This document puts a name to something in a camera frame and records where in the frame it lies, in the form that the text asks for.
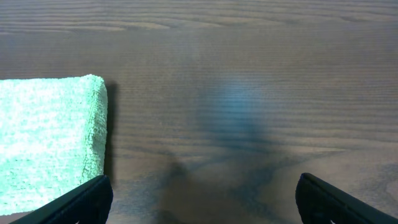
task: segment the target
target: mint green cloth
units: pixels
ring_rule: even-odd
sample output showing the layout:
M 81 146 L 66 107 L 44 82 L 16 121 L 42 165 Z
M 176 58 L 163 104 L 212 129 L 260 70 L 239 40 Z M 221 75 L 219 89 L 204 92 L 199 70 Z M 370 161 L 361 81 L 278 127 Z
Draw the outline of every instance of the mint green cloth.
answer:
M 103 174 L 108 97 L 94 75 L 0 81 L 0 215 Z

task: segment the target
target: table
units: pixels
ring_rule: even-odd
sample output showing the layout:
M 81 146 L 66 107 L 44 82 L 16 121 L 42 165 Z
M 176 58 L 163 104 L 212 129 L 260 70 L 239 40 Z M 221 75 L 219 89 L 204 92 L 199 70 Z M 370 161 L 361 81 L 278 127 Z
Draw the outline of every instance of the table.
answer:
M 302 172 L 398 217 L 397 7 L 4 1 L 0 79 L 105 79 L 108 223 L 300 223 Z

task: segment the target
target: wood grain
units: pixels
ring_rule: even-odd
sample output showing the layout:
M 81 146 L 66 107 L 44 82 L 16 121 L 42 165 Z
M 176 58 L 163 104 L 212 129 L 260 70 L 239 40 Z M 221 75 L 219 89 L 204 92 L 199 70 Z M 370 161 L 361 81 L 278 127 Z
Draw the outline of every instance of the wood grain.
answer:
M 391 0 L 2 0 L 0 34 L 392 22 Z
M 0 78 L 106 80 L 108 223 L 300 223 L 302 172 L 398 217 L 397 28 L 11 34 Z

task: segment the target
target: microfiber cloth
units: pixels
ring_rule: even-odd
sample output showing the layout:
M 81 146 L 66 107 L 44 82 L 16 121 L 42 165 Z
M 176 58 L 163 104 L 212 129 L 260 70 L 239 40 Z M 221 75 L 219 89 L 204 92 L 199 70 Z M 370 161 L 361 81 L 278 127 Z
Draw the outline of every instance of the microfiber cloth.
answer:
M 0 81 L 0 215 L 33 211 L 103 174 L 101 77 Z

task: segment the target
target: folded towel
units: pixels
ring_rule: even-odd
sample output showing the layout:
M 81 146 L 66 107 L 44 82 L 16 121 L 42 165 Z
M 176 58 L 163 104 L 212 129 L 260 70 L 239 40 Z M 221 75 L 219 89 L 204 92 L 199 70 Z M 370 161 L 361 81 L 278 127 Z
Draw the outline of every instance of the folded towel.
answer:
M 94 75 L 0 81 L 0 215 L 103 174 L 108 97 Z

